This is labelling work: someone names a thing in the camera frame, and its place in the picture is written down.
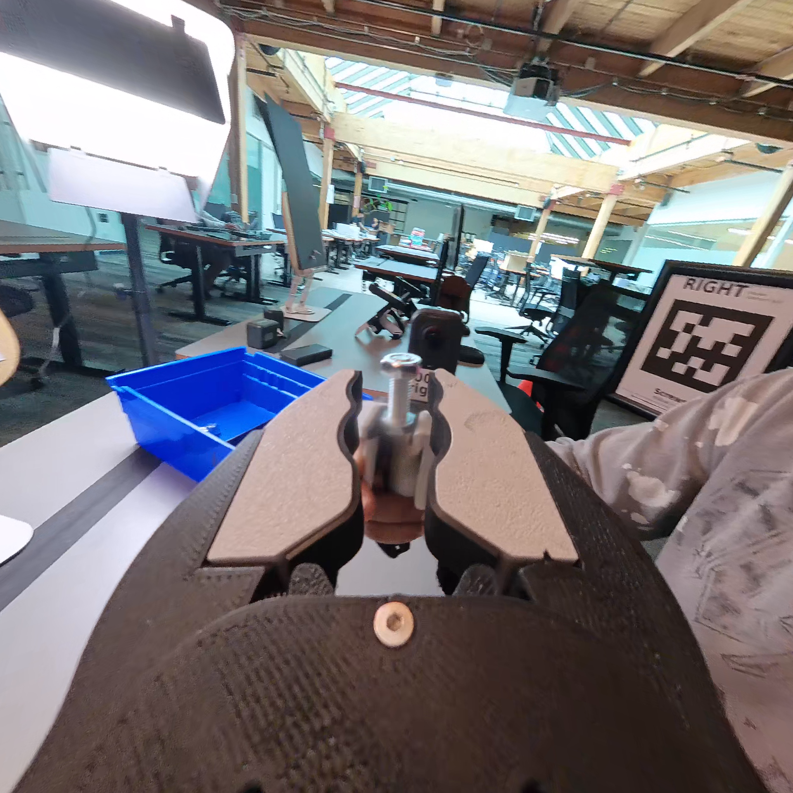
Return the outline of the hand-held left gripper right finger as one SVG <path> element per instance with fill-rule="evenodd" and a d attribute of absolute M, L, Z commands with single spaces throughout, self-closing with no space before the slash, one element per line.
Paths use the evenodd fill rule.
<path fill-rule="evenodd" d="M 431 464 L 424 538 L 455 576 L 472 565 L 501 585 L 534 562 L 577 565 L 579 552 L 520 425 L 455 375 L 431 374 Z"/>

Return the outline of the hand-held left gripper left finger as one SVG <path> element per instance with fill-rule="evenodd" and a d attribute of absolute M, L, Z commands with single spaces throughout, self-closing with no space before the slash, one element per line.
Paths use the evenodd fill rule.
<path fill-rule="evenodd" d="M 362 373 L 341 370 L 309 391 L 260 432 L 246 466 L 231 460 L 205 482 L 215 533 L 204 556 L 206 579 L 252 583 L 288 578 L 317 564 L 335 584 L 363 539 L 359 474 Z"/>

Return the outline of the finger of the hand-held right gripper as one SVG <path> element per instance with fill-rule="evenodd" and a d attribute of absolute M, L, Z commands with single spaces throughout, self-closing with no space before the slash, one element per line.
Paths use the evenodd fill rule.
<path fill-rule="evenodd" d="M 431 447 L 432 416 L 429 411 L 421 411 L 414 427 L 414 451 L 419 455 L 419 469 L 415 479 L 414 505 L 418 510 L 427 507 L 427 493 L 434 452 Z"/>
<path fill-rule="evenodd" d="M 386 403 L 363 403 L 361 411 L 362 477 L 389 480 L 389 425 Z"/>

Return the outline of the blue storage bin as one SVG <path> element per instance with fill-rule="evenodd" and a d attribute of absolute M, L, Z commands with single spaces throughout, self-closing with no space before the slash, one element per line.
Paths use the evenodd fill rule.
<path fill-rule="evenodd" d="M 195 482 L 324 377 L 245 347 L 107 378 L 138 445 Z M 218 435 L 197 426 L 216 423 Z"/>

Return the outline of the person's right forearm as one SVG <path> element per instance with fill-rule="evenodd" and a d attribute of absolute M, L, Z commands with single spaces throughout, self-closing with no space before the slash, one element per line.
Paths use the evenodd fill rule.
<path fill-rule="evenodd" d="M 696 499 L 779 478 L 791 503 L 791 369 L 725 385 L 650 423 L 547 445 L 643 539 L 669 536 Z"/>

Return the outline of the person's right hand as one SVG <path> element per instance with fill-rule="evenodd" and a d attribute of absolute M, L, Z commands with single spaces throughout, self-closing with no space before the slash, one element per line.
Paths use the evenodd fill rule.
<path fill-rule="evenodd" d="M 414 493 L 395 491 L 388 481 L 363 480 L 361 446 L 354 461 L 359 471 L 365 536 L 387 546 L 423 536 L 424 510 L 416 509 Z"/>

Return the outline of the black folding holder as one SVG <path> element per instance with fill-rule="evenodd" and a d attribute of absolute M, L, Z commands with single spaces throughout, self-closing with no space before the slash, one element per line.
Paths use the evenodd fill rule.
<path fill-rule="evenodd" d="M 385 332 L 389 334 L 391 340 L 401 340 L 413 315 L 418 311 L 417 305 L 411 298 L 398 297 L 393 292 L 384 290 L 377 283 L 371 283 L 369 291 L 385 301 L 385 305 L 364 322 L 354 332 L 354 336 L 358 337 L 363 332 L 369 332 L 371 335 Z"/>

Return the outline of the black office chair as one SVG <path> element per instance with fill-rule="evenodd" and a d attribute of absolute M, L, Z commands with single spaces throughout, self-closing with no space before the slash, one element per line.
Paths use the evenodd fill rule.
<path fill-rule="evenodd" d="M 610 284 L 593 286 L 572 318 L 540 353 L 534 366 L 510 365 L 518 332 L 476 328 L 501 344 L 498 386 L 512 417 L 551 441 L 586 438 L 600 401 L 639 320 L 646 296 Z"/>

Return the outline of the black cube device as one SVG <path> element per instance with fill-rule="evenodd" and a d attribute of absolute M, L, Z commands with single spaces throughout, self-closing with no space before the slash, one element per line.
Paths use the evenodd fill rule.
<path fill-rule="evenodd" d="M 280 309 L 265 309 L 261 317 L 246 325 L 246 346 L 264 351 L 286 340 L 285 314 Z"/>

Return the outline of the black panel wooden stand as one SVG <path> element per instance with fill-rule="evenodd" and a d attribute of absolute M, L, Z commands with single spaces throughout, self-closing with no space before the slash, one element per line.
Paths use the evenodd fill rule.
<path fill-rule="evenodd" d="M 292 268 L 285 319 L 318 323 L 329 309 L 308 304 L 314 276 L 326 268 L 326 246 L 320 221 L 320 196 L 314 189 L 304 150 L 301 125 L 268 94 L 257 106 L 278 157 L 283 177 L 282 214 Z"/>

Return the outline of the black light stand pole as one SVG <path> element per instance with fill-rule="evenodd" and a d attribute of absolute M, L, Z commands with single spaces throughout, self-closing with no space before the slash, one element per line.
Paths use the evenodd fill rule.
<path fill-rule="evenodd" d="M 135 313 L 140 353 L 144 367 L 159 364 L 156 334 L 152 320 L 152 304 L 140 246 L 140 218 L 131 213 L 121 213 L 126 239 L 128 271 L 131 283 L 131 300 Z"/>

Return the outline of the office desk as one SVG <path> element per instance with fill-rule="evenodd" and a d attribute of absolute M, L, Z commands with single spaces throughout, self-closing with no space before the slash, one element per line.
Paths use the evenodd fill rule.
<path fill-rule="evenodd" d="M 262 295 L 261 258 L 265 253 L 285 247 L 284 234 L 276 233 L 263 239 L 233 233 L 230 230 L 178 227 L 159 223 L 145 223 L 143 228 L 157 233 L 162 240 L 168 239 L 174 242 L 175 258 L 171 261 L 190 272 L 186 282 L 192 289 L 192 308 L 190 311 L 168 310 L 166 315 L 169 318 L 184 322 L 207 323 L 220 328 L 230 324 L 230 321 L 211 316 L 207 312 L 202 256 L 204 251 L 223 253 L 232 268 L 241 270 L 245 285 L 244 302 L 266 307 L 278 304 L 278 300 L 265 298 Z"/>
<path fill-rule="evenodd" d="M 126 245 L 24 223 L 1 221 L 2 285 L 23 278 L 40 281 L 53 325 L 52 358 L 27 358 L 24 368 L 38 367 L 39 379 L 48 367 L 91 378 L 106 378 L 113 371 L 85 365 L 77 326 L 64 282 L 65 274 L 97 270 L 98 252 L 126 252 Z"/>

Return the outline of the framed marker poster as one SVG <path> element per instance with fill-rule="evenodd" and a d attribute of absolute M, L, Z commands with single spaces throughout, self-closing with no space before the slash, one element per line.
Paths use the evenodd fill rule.
<path fill-rule="evenodd" d="M 792 273 L 668 260 L 607 395 L 656 418 L 723 385 L 788 368 Z"/>

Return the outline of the ceiling projector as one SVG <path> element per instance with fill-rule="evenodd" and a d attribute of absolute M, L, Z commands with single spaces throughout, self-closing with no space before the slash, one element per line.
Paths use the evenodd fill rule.
<path fill-rule="evenodd" d="M 558 69 L 546 58 L 534 58 L 521 65 L 510 87 L 503 114 L 523 121 L 543 123 L 560 95 Z"/>

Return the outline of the white stand base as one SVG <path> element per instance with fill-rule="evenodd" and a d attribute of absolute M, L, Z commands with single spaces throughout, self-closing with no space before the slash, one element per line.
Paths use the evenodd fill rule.
<path fill-rule="evenodd" d="M 1 515 L 1 565 L 24 550 L 33 535 L 34 529 L 29 523 Z"/>

